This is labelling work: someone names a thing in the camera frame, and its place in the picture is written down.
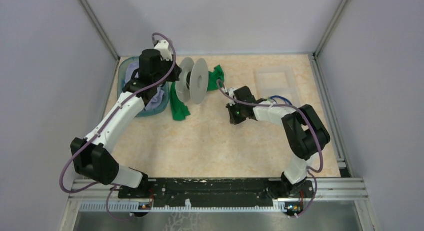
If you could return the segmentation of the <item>white filament spool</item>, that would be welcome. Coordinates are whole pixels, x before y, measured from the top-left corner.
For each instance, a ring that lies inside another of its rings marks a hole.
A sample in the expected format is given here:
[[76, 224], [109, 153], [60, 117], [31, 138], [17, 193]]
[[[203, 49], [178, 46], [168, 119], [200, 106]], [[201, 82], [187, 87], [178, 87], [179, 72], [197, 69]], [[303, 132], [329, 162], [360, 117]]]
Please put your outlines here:
[[190, 57], [182, 60], [182, 70], [179, 81], [175, 82], [175, 91], [178, 99], [187, 103], [190, 100], [196, 105], [203, 102], [209, 85], [209, 68], [205, 59], [194, 61]]

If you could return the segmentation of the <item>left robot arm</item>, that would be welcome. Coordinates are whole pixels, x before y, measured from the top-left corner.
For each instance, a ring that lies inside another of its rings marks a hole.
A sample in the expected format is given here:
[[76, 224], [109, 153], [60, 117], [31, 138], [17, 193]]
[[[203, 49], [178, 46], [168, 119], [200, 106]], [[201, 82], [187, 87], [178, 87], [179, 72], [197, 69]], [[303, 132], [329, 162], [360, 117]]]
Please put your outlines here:
[[72, 141], [72, 161], [68, 164], [95, 184], [128, 187], [136, 197], [144, 198], [150, 191], [148, 175], [119, 164], [112, 152], [130, 122], [157, 94], [158, 87], [177, 81], [181, 69], [177, 67], [174, 50], [146, 49], [138, 60], [138, 69], [132, 73], [112, 110], [85, 138]]

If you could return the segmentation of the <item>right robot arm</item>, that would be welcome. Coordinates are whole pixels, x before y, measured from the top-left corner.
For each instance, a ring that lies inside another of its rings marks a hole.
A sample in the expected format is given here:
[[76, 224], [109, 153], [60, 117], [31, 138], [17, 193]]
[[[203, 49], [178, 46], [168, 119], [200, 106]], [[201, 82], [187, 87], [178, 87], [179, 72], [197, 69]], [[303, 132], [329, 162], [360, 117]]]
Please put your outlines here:
[[271, 99], [255, 99], [247, 86], [239, 89], [222, 87], [220, 92], [230, 99], [226, 108], [232, 125], [250, 119], [284, 128], [293, 152], [293, 157], [281, 176], [281, 190], [284, 195], [295, 197], [306, 182], [308, 173], [318, 174], [323, 171], [323, 150], [330, 143], [331, 137], [311, 105], [295, 107], [278, 104]]

